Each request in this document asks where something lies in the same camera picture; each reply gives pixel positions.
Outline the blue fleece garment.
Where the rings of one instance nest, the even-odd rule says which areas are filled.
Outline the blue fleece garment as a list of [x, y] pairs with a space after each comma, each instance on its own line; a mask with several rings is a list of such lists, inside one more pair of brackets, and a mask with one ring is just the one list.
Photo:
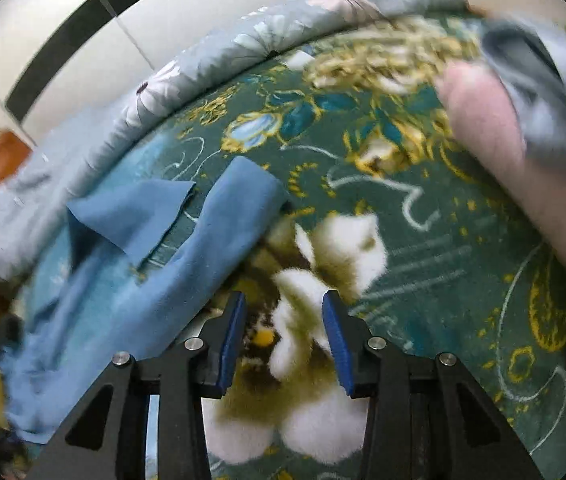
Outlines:
[[207, 192], [191, 233], [161, 243], [194, 192], [150, 179], [72, 200], [62, 240], [69, 270], [54, 292], [33, 289], [24, 339], [0, 357], [5, 415], [44, 444], [115, 353], [158, 356], [198, 315], [280, 215], [280, 180], [237, 156]]

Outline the teal floral bed sheet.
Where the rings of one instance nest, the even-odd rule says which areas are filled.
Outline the teal floral bed sheet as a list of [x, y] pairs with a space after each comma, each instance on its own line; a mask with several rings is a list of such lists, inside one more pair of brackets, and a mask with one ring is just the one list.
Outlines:
[[[447, 62], [476, 55], [479, 26], [411, 15], [274, 56], [174, 113], [92, 188], [193, 182], [168, 256], [235, 157], [283, 185], [278, 218], [179, 333], [245, 294], [233, 385], [202, 406], [213, 478], [356, 476], [366, 404], [336, 378], [329, 289], [401, 350], [457, 354], [541, 474], [566, 474], [566, 270], [452, 138], [432, 88]], [[66, 210], [20, 294], [26, 322], [33, 289], [66, 280], [65, 226]]]

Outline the grey-blue floral quilt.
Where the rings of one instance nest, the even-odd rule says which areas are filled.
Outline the grey-blue floral quilt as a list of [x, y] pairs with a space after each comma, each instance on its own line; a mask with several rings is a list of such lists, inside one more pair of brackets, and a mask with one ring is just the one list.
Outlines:
[[121, 156], [185, 104], [307, 41], [381, 18], [459, 11], [466, 0], [286, 0], [183, 50], [134, 91], [54, 128], [0, 184], [0, 284], [29, 272], [62, 222]]

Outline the white wardrobe with black stripe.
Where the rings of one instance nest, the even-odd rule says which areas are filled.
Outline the white wardrobe with black stripe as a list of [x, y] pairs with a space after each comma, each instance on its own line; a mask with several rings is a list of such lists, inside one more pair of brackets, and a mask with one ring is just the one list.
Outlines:
[[281, 1], [0, 0], [0, 131], [38, 143], [206, 32]]

